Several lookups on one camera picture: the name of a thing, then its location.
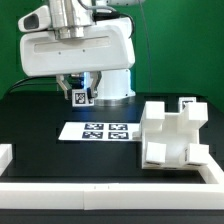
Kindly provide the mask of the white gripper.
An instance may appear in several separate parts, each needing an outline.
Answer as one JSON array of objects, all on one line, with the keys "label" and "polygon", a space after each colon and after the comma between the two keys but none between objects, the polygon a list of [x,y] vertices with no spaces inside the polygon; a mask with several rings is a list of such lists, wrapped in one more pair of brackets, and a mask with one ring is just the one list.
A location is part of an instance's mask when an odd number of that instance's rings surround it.
[{"label": "white gripper", "polygon": [[135,63],[133,21],[116,12],[108,18],[79,4],[43,5],[18,21],[23,33],[20,57],[30,77],[56,76],[66,100],[72,98],[69,74],[91,72],[88,98],[98,96],[100,72]]}]

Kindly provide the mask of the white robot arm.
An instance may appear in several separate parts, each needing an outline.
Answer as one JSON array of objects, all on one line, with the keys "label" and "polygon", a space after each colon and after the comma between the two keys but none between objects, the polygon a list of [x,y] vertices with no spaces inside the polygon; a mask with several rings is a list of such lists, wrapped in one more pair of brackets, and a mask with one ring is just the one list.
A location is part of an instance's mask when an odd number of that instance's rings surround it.
[{"label": "white robot arm", "polygon": [[74,107],[130,101],[134,22],[116,8],[143,1],[48,0],[18,21],[24,72],[54,76]]}]

